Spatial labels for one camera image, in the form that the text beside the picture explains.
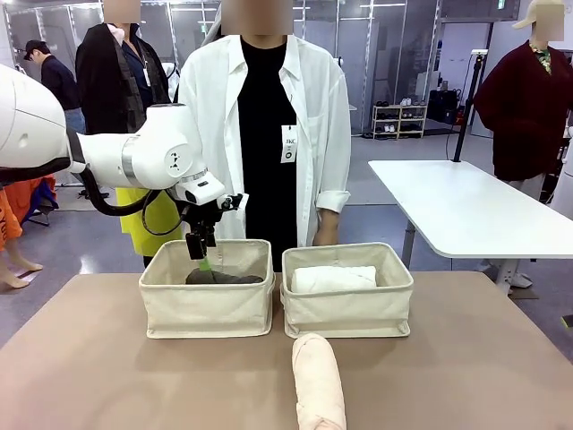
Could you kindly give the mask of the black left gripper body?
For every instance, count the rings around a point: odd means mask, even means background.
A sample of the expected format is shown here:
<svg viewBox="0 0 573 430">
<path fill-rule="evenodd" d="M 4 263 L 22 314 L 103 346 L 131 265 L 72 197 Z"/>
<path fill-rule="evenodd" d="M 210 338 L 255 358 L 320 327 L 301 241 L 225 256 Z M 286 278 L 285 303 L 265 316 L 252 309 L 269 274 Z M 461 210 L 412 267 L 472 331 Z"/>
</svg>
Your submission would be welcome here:
<svg viewBox="0 0 573 430">
<path fill-rule="evenodd" d="M 183 222 L 189 226 L 189 232 L 203 236 L 214 234 L 215 226 L 221 221 L 222 215 L 223 211 L 216 203 L 204 205 L 188 203 L 181 207 L 181 216 Z"/>
</svg>

